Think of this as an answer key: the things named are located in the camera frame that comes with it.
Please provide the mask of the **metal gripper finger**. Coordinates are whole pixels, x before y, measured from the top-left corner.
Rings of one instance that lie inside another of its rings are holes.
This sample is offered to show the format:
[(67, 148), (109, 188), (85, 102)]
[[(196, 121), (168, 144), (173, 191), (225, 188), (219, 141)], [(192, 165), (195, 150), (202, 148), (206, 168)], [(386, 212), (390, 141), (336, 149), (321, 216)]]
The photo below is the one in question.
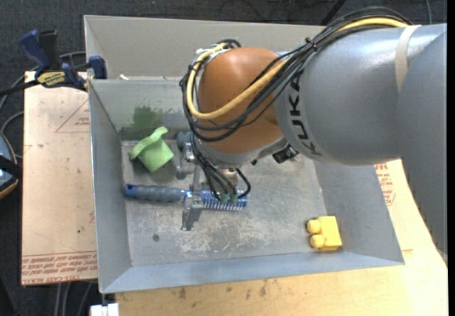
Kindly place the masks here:
[(185, 149), (180, 154), (176, 165), (176, 178), (185, 179), (195, 169), (195, 157), (192, 149)]
[(187, 196), (183, 200), (182, 231), (192, 231), (194, 223), (198, 221), (201, 214), (201, 202), (193, 197)]

